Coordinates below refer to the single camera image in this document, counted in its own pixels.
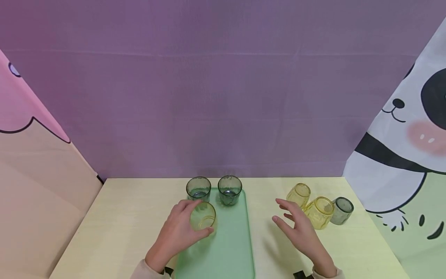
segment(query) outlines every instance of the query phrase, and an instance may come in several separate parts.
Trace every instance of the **light wooden tabletop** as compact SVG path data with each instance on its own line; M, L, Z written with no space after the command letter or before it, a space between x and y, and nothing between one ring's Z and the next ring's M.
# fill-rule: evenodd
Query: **light wooden tabletop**
M186 197L188 179L108 179L57 264L50 279L125 279L156 240L171 208ZM216 187L218 179L210 179ZM330 223L318 235L349 279L408 279L389 246L344 178L244 178L257 279L290 279L311 262L271 220L283 211L299 182L311 198L344 196L355 206L342 226Z

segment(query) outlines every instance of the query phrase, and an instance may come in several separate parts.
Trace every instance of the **panda paw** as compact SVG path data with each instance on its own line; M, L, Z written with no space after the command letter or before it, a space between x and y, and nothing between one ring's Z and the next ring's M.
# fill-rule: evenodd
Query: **panda paw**
M376 216L381 218L383 225L389 227L392 232L397 229L404 232L405 226L409 225L409 222L404 217L405 214L401 209L397 209L389 213L377 214Z

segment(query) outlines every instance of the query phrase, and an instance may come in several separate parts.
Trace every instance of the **right hand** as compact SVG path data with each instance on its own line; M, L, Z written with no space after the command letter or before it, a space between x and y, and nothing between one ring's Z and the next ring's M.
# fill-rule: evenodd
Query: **right hand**
M310 258L316 271L327 278L336 276L337 269L325 247L316 234L311 221L294 202L276 199L279 207L288 210L291 214L283 215L294 222L294 227L290 227L278 216L273 216L273 221L284 232L291 243L302 254Z

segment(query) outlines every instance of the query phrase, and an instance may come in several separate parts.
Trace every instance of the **sleeve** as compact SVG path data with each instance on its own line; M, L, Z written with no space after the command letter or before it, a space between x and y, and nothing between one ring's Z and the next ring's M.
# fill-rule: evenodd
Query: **sleeve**
M164 272L164 274L159 274L152 270L144 260L141 260L136 266L130 279L169 279L169 274Z
M338 273L337 273L337 275L335 277L325 278L322 275L320 275L319 273L317 273L316 270L314 270L314 267L313 267L312 276L313 276L314 279L345 279L344 273L340 269L338 269Z

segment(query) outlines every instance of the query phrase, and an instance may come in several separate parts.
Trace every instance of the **upside-down glass cup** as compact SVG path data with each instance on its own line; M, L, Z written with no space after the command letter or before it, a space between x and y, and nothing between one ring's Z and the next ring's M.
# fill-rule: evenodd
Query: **upside-down glass cup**
M339 197L333 201L334 212L330 222L335 225L343 225L350 217L351 213L355 209L351 201L347 198Z
M239 201L239 196L242 192L242 182L233 175L226 175L220 178L218 188L222 204L231 206Z
M311 190L304 183L296 184L286 196L287 201L297 203L300 208L304 209L310 198Z
M311 221L314 229L324 229L327 227L333 216L335 206L326 197L317 197L304 210Z
M209 196L211 195L211 183L206 177L194 177L187 183L186 192L190 200L202 200L209 202Z
M207 227L217 229L217 214L215 208L208 202L201 202L190 215L190 225L194 231L199 231Z

